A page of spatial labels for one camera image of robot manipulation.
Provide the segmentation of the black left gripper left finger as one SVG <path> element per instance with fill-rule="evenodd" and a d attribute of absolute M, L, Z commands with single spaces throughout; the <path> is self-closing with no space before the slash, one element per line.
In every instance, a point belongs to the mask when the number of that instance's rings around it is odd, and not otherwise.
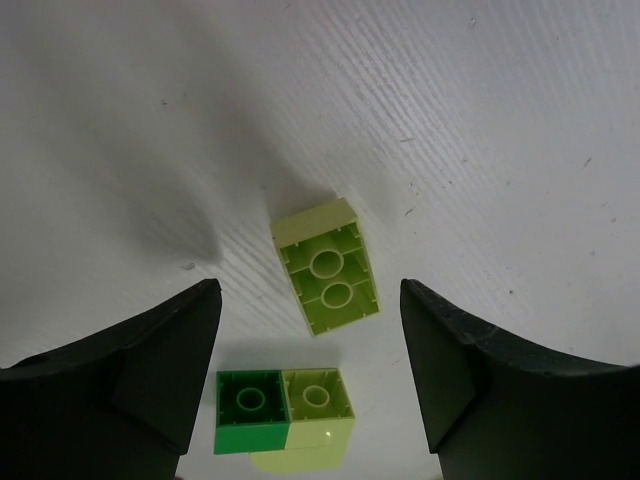
<path fill-rule="evenodd" d="M 171 479 L 190 446 L 217 280 L 1 372 L 5 479 Z"/>

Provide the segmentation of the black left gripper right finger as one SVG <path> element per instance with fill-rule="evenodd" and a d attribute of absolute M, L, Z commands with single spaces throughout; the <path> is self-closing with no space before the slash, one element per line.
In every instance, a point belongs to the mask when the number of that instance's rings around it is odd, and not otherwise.
<path fill-rule="evenodd" d="M 447 479 L 635 479 L 639 370 L 526 340 L 422 283 L 401 320 L 428 448 Z"/>

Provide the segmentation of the green and pale lego pair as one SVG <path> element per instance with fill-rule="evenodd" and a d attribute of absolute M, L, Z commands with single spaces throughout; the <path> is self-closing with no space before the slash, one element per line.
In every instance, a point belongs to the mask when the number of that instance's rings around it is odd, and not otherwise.
<path fill-rule="evenodd" d="M 337 368 L 216 373 L 213 452 L 297 474 L 341 466 L 356 416 Z"/>

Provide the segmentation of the lime green lego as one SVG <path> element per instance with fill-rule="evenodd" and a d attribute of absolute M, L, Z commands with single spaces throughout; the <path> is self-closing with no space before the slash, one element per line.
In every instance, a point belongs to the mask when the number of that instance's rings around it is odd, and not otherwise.
<path fill-rule="evenodd" d="M 358 216 L 346 199 L 336 198 L 276 220 L 270 230 L 312 336 L 380 311 Z"/>

